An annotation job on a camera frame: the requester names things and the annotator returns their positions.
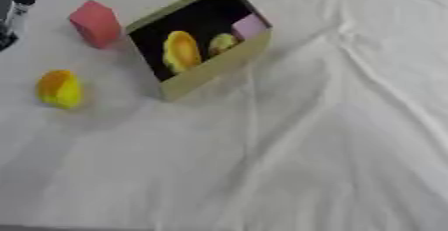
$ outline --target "pink cube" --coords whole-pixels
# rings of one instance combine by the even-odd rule
[[[232,25],[233,33],[241,40],[247,40],[267,29],[267,25],[256,14],[251,14]]]
[[[70,22],[84,40],[104,48],[120,36],[121,27],[111,8],[89,0],[70,15]]]

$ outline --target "yellow fruit toy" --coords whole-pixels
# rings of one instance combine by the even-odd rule
[[[224,53],[238,44],[238,40],[231,34],[219,34],[213,38],[208,48],[211,57]]]
[[[201,63],[198,45],[187,32],[171,32],[164,43],[164,50],[163,61],[176,74]]]
[[[37,83],[37,96],[45,103],[71,109],[81,104],[83,92],[78,78],[68,70],[53,70]]]

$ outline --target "wrinkled fabric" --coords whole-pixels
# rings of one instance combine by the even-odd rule
[[[0,54],[0,223],[146,230],[448,226],[448,0],[251,0],[269,49],[185,98],[146,96],[125,43],[87,46],[85,0],[38,0]],[[97,0],[122,24],[174,0]],[[46,107],[50,69],[88,104]]]

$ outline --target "cardboard box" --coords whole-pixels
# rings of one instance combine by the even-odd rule
[[[231,33],[232,25],[256,14],[266,30],[245,39],[230,50],[207,56],[207,44],[220,33]],[[175,74],[163,62],[164,41],[172,31],[187,31],[197,41],[203,63]],[[177,99],[217,75],[254,59],[269,43],[272,25],[248,0],[180,0],[126,28],[151,73],[151,95],[168,101]]]

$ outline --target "yellow-orange object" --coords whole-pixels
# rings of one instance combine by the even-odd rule
[[[210,42],[208,53],[211,57],[219,55],[238,44],[238,40],[231,34],[219,34]]]
[[[37,83],[36,93],[43,102],[67,109],[77,107],[83,98],[78,78],[68,70],[46,73]]]
[[[182,73],[201,63],[194,38],[187,32],[174,31],[164,43],[163,61],[175,73]]]

